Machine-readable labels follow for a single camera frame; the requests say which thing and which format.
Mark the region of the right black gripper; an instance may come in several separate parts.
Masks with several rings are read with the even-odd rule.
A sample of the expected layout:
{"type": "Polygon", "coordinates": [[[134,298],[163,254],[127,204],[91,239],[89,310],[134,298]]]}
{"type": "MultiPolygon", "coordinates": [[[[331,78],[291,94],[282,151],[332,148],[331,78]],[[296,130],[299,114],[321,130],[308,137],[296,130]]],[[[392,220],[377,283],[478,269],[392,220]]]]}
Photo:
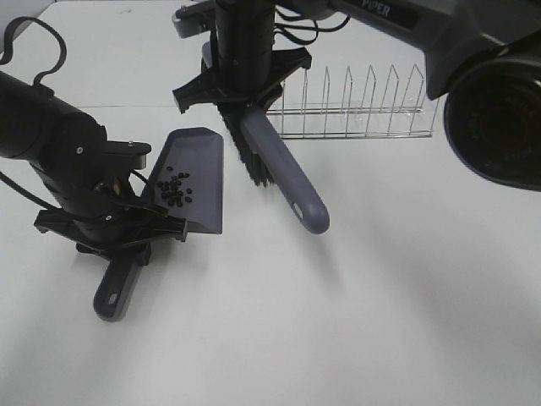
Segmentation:
{"type": "Polygon", "coordinates": [[[212,2],[207,68],[172,92],[181,112],[203,103],[255,104],[298,69],[311,67],[306,48],[273,48],[275,1],[212,2]]]}

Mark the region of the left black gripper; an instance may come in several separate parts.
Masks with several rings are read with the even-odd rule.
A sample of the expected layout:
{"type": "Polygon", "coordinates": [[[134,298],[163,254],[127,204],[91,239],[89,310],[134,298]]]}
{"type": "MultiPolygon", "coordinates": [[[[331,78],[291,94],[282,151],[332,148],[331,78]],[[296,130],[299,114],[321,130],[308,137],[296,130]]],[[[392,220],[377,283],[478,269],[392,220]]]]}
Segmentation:
{"type": "MultiPolygon", "coordinates": [[[[128,181],[135,170],[112,166],[105,145],[49,145],[34,156],[34,170],[60,205],[41,211],[35,225],[73,240],[81,254],[110,259],[161,210],[142,203],[128,181]]],[[[148,266],[151,244],[136,247],[134,258],[148,266]]]]}

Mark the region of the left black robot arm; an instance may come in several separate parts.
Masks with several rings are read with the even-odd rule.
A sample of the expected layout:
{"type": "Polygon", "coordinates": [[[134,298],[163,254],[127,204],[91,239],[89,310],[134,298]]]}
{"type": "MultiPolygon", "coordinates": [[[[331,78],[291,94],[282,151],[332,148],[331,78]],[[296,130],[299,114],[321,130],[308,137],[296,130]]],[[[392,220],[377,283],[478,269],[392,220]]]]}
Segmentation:
{"type": "Polygon", "coordinates": [[[41,233],[106,258],[158,239],[184,241],[186,220],[138,197],[128,181],[150,151],[109,140],[104,126],[51,90],[1,75],[1,155],[27,161],[57,202],[39,212],[41,233]]]}

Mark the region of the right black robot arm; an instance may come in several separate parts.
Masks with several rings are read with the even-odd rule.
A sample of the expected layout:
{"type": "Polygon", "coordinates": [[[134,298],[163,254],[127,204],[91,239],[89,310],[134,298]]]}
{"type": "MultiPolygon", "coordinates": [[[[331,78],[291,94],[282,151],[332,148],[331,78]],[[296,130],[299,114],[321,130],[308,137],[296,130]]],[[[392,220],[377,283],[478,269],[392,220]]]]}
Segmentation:
{"type": "Polygon", "coordinates": [[[540,188],[540,4],[537,1],[204,1],[173,17],[182,37],[210,33],[201,74],[173,95],[181,111],[217,106],[257,185],[276,166],[241,132],[251,107],[267,109],[282,82],[308,69],[308,42],[344,14],[424,55],[426,93],[445,97],[446,137],[478,176],[507,187],[540,188]]]}

